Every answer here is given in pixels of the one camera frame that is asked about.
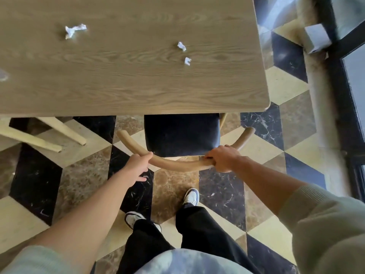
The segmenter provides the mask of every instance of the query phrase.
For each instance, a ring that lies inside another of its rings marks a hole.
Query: sleeve
[[[279,212],[301,274],[364,273],[365,204],[307,185]]]
[[[76,274],[59,254],[43,246],[28,246],[1,274]]]

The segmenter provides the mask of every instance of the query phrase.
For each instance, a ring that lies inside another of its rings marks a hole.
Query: black cushion
[[[219,114],[144,116],[148,151],[160,157],[202,156],[219,146]]]

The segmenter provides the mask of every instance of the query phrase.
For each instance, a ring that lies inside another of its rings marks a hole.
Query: table
[[[252,0],[0,0],[0,15],[0,116],[270,105]]]

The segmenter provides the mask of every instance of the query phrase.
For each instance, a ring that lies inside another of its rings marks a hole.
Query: foot
[[[191,189],[188,189],[185,194],[183,204],[185,203],[191,203],[194,206],[197,206],[199,203],[199,191],[197,189],[194,189],[193,187]]]
[[[138,212],[127,212],[124,217],[124,221],[126,222],[128,227],[130,227],[132,230],[134,228],[134,224],[136,223],[136,221],[140,219],[146,219],[146,218]],[[156,223],[154,224],[156,228],[161,232],[161,226]]]

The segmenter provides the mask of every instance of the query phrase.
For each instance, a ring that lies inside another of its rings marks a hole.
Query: geometric patterned floor
[[[256,133],[242,155],[299,180],[326,188],[308,86],[308,65],[297,35],[297,0],[254,0],[271,106],[265,112],[231,113],[221,144],[231,144],[245,127]],[[63,146],[61,153],[0,138],[0,270],[37,234],[88,198],[128,160],[130,151],[115,132],[125,129],[145,146],[143,116],[60,118],[87,139],[72,142],[35,118],[10,126]],[[174,160],[197,160],[178,157]],[[186,190],[199,188],[201,205],[227,231],[263,273],[297,273],[291,234],[255,194],[233,174],[214,169],[177,173],[150,166],[147,181],[126,194],[117,220],[94,265],[95,274],[116,272],[131,234],[125,212],[138,211],[162,225],[175,247],[181,235],[174,214]]]

